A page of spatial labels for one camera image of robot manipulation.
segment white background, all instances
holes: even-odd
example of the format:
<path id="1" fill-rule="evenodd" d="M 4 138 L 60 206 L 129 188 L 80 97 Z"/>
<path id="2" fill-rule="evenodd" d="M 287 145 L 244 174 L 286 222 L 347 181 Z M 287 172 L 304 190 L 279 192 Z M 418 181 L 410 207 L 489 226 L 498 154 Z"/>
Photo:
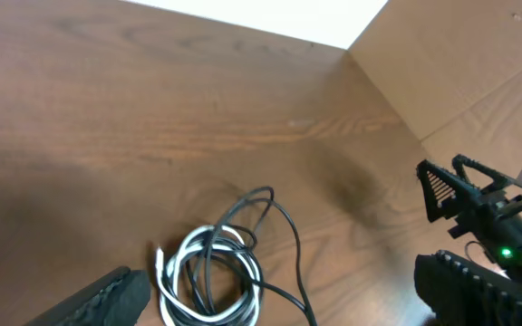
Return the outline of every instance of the white background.
<path id="1" fill-rule="evenodd" d="M 347 49 L 386 0 L 129 0 Z"/>

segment green light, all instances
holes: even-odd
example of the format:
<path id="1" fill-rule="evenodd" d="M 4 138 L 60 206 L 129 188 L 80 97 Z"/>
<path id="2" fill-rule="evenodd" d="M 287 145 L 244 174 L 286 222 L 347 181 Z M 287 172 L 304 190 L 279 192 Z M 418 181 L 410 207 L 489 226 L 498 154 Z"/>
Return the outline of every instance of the green light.
<path id="1" fill-rule="evenodd" d="M 508 249 L 508 248 L 502 248 L 500 250 L 500 254 L 504 257 L 504 258 L 512 258 L 513 257 L 513 252 Z"/>

